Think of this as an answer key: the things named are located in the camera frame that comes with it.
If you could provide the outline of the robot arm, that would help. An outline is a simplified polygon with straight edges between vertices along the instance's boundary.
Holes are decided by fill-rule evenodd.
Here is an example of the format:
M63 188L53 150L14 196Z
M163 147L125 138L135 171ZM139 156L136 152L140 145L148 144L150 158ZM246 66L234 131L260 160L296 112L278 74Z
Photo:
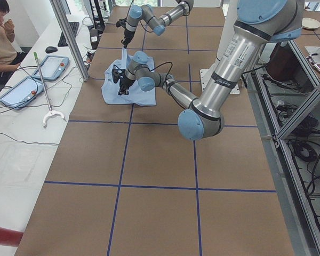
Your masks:
M254 55L267 43L300 36L304 2L239 1L235 11L234 34L201 96L186 90L170 74L152 72L148 57L142 51L135 53L126 68L113 68L113 81L119 84L118 94L128 94L134 83L143 91L160 87L183 108L178 117L183 137L199 140L220 133L224 126L221 106L242 74L252 68Z
M124 38L121 43L123 48L127 48L134 38L137 26L141 20L151 29L151 32L160 36L165 32L165 28L178 20L180 17L188 16L193 9L194 1L177 1L177 6L169 10L160 17L155 16L150 5L131 5L126 18L119 19L116 27L124 28Z

